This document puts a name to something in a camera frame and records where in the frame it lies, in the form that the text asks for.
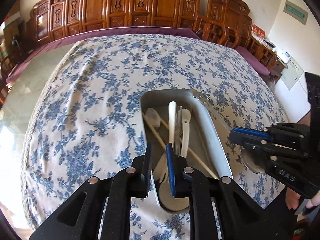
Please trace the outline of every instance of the purple seat cushion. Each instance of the purple seat cushion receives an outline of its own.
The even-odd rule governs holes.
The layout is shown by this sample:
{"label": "purple seat cushion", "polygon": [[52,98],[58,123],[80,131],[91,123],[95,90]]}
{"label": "purple seat cushion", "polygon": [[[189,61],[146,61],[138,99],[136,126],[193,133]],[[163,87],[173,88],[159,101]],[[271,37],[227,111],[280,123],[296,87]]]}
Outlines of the purple seat cushion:
{"label": "purple seat cushion", "polygon": [[264,75],[264,76],[268,76],[270,75],[269,70],[267,70],[267,68],[262,65],[255,57],[254,55],[252,55],[248,50],[246,50],[246,48],[238,46],[236,48],[236,51],[242,56],[244,57],[244,59],[254,68],[254,70],[260,74],[260,75]]}

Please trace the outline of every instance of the metal rivet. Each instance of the metal rivet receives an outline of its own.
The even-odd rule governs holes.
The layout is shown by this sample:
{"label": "metal rivet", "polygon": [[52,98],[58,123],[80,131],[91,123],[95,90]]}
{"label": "metal rivet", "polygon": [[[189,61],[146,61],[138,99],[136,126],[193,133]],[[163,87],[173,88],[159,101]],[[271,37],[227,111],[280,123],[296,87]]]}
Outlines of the metal rivet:
{"label": "metal rivet", "polygon": [[222,182],[223,182],[224,184],[230,184],[230,183],[231,183],[231,179],[230,179],[229,177],[223,177],[223,178],[222,178]]}
{"label": "metal rivet", "polygon": [[191,174],[191,173],[194,172],[193,168],[191,168],[191,167],[185,167],[185,168],[183,169],[183,171],[184,171],[185,173],[187,173],[187,174]]}
{"label": "metal rivet", "polygon": [[271,155],[270,160],[276,162],[278,160],[277,156]]}
{"label": "metal rivet", "polygon": [[125,172],[128,174],[132,174],[136,172],[136,169],[134,167],[128,167],[125,169]]}
{"label": "metal rivet", "polygon": [[96,184],[98,182],[98,178],[97,177],[91,177],[91,178],[89,178],[88,182],[90,184]]}

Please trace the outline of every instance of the chopstick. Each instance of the chopstick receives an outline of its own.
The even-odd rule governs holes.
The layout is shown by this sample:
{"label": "chopstick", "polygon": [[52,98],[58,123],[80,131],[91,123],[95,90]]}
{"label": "chopstick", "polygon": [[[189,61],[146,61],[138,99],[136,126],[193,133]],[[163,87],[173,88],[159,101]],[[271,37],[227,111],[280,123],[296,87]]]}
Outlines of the chopstick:
{"label": "chopstick", "polygon": [[[165,143],[163,142],[163,140],[161,139],[160,135],[156,132],[156,130],[152,127],[152,125],[149,123],[149,121],[147,120],[146,116],[144,113],[142,113],[142,117],[144,119],[144,121],[146,122],[146,124],[148,125],[148,127],[150,128],[150,130],[152,131],[152,133],[155,135],[155,137],[158,139],[159,143],[161,144],[162,148],[166,151],[165,148]],[[164,127],[166,127],[169,130],[169,126],[167,125],[167,123],[160,117],[160,121],[163,124]],[[198,155],[195,154],[195,152],[193,150],[190,149],[190,147],[188,147],[188,153],[190,153],[197,162],[199,162],[201,164],[201,166],[214,178],[214,179],[219,179],[219,177],[212,171],[210,170],[210,168],[198,157]]]}

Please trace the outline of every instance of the floral tablecloth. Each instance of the floral tablecloth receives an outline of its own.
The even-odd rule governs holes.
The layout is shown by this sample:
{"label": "floral tablecloth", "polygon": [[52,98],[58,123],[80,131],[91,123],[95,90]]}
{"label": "floral tablecloth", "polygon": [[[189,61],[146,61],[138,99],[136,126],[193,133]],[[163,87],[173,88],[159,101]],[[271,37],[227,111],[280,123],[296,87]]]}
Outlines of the floral tablecloth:
{"label": "floral tablecloth", "polygon": [[[204,93],[229,127],[261,130],[287,121],[272,92],[233,49],[166,35],[81,41],[53,72],[28,127],[21,179],[30,225],[37,228],[89,177],[112,177],[144,154],[140,96],[176,88]],[[267,206],[282,186],[247,170],[226,129],[216,128],[234,180]],[[189,239],[189,214],[161,211],[153,191],[132,200],[130,220],[133,240]]]}

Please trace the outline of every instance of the black device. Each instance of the black device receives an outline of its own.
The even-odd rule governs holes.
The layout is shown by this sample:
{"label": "black device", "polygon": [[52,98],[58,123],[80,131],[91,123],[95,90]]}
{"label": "black device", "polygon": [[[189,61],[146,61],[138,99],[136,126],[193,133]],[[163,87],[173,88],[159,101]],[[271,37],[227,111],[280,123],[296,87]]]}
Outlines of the black device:
{"label": "black device", "polygon": [[[265,171],[305,199],[320,190],[320,77],[306,73],[311,125],[273,123],[263,131],[237,127],[231,142],[243,147],[248,167]],[[30,237],[30,240],[97,239],[106,198],[101,240],[129,239],[131,197],[148,196],[152,147],[113,178],[89,178]],[[291,239],[268,208],[263,210],[229,177],[212,179],[189,167],[167,144],[170,188],[175,198],[189,198],[190,239],[218,239],[212,201],[222,239]],[[311,239],[305,234],[302,239]]]}

